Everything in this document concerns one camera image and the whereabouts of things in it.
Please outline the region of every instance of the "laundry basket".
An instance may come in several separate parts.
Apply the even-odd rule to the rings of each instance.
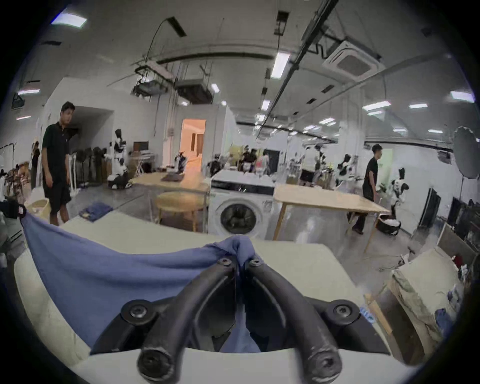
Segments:
[[[48,221],[51,212],[50,200],[41,199],[34,201],[30,205],[27,205],[26,209],[35,216]]]

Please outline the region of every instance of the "ceiling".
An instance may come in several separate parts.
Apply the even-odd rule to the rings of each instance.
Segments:
[[[148,51],[160,22],[170,16],[178,19],[187,36],[178,37],[164,23],[152,43],[150,58],[154,60],[212,52],[261,53],[274,57],[277,46],[290,52],[293,60],[301,46],[301,37],[321,3],[314,0],[81,1],[69,6],[68,11],[86,17],[85,26],[74,29],[51,25],[39,42],[57,40],[61,45],[39,44],[27,61],[25,79],[40,79],[39,100],[43,102],[66,75],[95,79],[105,86],[114,83],[112,88],[130,92],[138,79],[132,76],[134,63]],[[290,12],[280,41],[274,35],[278,10]],[[380,55],[386,68],[383,75],[356,85],[323,67],[321,55],[307,53],[271,111],[279,118],[267,124],[276,126],[284,117],[295,130],[302,131],[307,125],[333,117],[336,121],[354,119],[368,138],[403,137],[449,143],[458,126],[468,126],[480,137],[476,105],[449,97],[453,90],[468,91],[455,60],[435,33],[428,35],[422,31],[429,25],[404,3],[340,0],[325,26],[330,35],[339,39],[351,37]],[[320,43],[327,49],[334,42],[322,37]],[[213,102],[225,100],[237,121],[255,122],[262,103],[262,87],[268,88],[265,98],[273,100],[289,69],[287,65],[280,80],[266,80],[265,71],[272,66],[273,60],[219,58],[176,61],[167,68],[180,78],[204,78],[206,84],[216,83],[220,93],[214,95]],[[328,85],[334,87],[322,93]],[[307,104],[312,98],[316,100]],[[361,109],[382,100],[391,103],[382,115],[368,116]],[[428,107],[408,108],[409,104],[420,102]],[[406,131],[393,132],[393,128],[399,127]],[[338,129],[337,123],[312,133],[335,138]],[[428,129],[440,129],[443,133],[429,133]]]

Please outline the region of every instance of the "washing machine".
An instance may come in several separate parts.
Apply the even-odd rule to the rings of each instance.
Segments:
[[[210,188],[208,233],[265,239],[274,189],[269,176],[226,169],[215,174]]]

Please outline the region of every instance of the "ceiling beam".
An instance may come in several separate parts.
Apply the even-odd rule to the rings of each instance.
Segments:
[[[300,47],[299,53],[295,58],[293,64],[291,65],[290,69],[288,70],[287,76],[285,77],[285,80],[283,81],[280,89],[278,90],[278,93],[275,96],[275,99],[267,113],[267,116],[265,117],[264,122],[266,122],[267,119],[272,114],[272,111],[275,108],[276,104],[278,103],[279,99],[281,98],[283,92],[285,91],[285,88],[287,87],[288,82],[292,78],[295,71],[299,68],[300,62],[302,61],[303,57],[307,54],[308,49],[310,48],[310,45],[313,44],[313,42],[315,41],[315,39],[318,37],[319,34],[323,33],[322,27],[325,21],[327,20],[328,16],[330,16],[330,13],[332,13],[337,3],[338,3],[338,0],[326,0],[323,3],[323,5],[317,10],[314,18],[313,28],[311,32],[308,34],[308,36],[306,37],[306,39],[303,41]],[[263,124],[258,131],[257,137],[260,135],[260,132],[262,131],[262,127],[263,127]]]

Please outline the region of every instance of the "air conditioner unit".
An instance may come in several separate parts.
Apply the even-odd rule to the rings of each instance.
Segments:
[[[192,104],[211,104],[213,96],[203,79],[177,80],[174,88],[178,94]]]
[[[385,69],[374,54],[352,41],[344,40],[333,45],[323,66],[333,72],[339,73],[356,82],[367,79],[370,76]]]

